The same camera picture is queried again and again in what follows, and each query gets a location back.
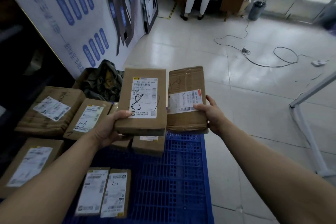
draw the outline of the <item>hand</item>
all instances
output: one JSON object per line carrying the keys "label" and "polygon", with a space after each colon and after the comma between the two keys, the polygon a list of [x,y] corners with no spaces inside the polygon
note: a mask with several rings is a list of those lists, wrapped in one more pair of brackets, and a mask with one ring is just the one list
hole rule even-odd
{"label": "hand", "polygon": [[128,118],[131,114],[131,111],[117,111],[109,114],[87,136],[96,140],[99,148],[109,146],[115,141],[120,141],[123,139],[123,136],[113,130],[114,123],[118,119]]}
{"label": "hand", "polygon": [[215,100],[209,95],[206,95],[206,99],[210,105],[198,104],[194,105],[194,108],[199,111],[204,111],[209,121],[210,130],[218,136],[221,136],[221,128],[230,121],[225,117],[224,113],[217,106]]}

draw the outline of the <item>left forearm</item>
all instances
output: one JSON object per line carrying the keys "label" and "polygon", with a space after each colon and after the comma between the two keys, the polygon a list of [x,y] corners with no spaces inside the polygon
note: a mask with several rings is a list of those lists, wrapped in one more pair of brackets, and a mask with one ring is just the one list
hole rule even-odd
{"label": "left forearm", "polygon": [[83,136],[0,205],[0,223],[61,223],[98,147]]}

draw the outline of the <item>yellow and black floor tape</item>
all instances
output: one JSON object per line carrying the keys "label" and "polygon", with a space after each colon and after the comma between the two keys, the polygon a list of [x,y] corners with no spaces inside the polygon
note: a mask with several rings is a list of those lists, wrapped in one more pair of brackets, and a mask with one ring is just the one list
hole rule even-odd
{"label": "yellow and black floor tape", "polygon": [[170,20],[170,18],[172,17],[172,15],[173,15],[173,13],[174,13],[174,11],[175,11],[176,6],[177,6],[177,3],[174,4],[174,7],[173,7],[173,9],[171,10],[171,12],[170,12],[170,14],[169,14],[168,17],[161,17],[161,16],[158,16],[158,18],[163,18],[163,19],[166,19],[166,20]]}

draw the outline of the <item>white banner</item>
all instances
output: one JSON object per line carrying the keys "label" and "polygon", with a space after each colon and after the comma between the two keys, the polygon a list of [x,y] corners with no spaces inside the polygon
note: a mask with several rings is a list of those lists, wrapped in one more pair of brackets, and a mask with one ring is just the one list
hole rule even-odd
{"label": "white banner", "polygon": [[144,35],[140,0],[16,0],[70,74],[102,60],[118,70]]}

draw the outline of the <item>left hand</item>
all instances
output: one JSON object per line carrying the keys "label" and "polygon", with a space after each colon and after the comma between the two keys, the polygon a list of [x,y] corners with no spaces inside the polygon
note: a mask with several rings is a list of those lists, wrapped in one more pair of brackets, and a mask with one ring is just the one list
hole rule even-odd
{"label": "left hand", "polygon": [[122,136],[113,130],[114,123],[118,119],[128,118],[131,114],[131,111],[121,110],[107,115],[89,132],[88,137],[96,140],[99,144],[99,148],[109,146],[115,141],[122,140]]}

